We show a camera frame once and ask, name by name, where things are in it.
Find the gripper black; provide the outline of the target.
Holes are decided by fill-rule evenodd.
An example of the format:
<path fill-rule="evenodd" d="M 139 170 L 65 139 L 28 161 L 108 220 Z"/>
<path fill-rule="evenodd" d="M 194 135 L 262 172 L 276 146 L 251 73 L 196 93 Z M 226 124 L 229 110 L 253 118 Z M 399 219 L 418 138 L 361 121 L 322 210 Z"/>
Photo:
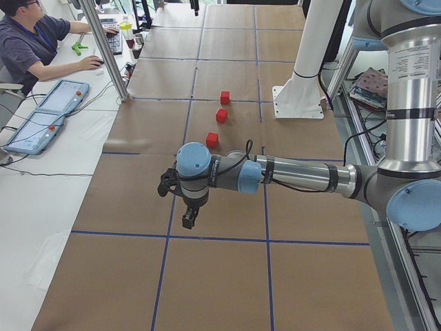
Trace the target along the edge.
<path fill-rule="evenodd" d="M 185 214 L 182 216 L 182 226 L 186 229 L 192 229 L 196 223 L 199 208 L 203 207 L 207 203 L 208 196 L 203 196 L 196 199 L 183 197 L 183 201 L 187 206 L 187 209 Z"/>

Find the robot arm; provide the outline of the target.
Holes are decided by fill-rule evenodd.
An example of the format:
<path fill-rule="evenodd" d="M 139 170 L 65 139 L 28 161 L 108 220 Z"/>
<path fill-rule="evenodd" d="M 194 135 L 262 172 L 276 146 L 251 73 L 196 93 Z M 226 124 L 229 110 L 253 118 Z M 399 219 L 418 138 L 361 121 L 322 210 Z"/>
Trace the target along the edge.
<path fill-rule="evenodd" d="M 440 163 L 433 155 L 438 117 L 439 1 L 357 1 L 351 41 L 329 86 L 334 91 L 359 50 L 386 50 L 386 150 L 373 165 L 338 165 L 340 139 L 334 116 L 320 107 L 314 79 L 342 8 L 341 1 L 312 1 L 291 79 L 273 89 L 274 111 L 260 127 L 267 155 L 208 150 L 197 141 L 176 154 L 170 179 L 158 191 L 173 192 L 187 206 L 182 222 L 193 227 L 209 190 L 254 193 L 275 183 L 306 193 L 338 193 L 366 203 L 410 231 L 440 225 Z"/>

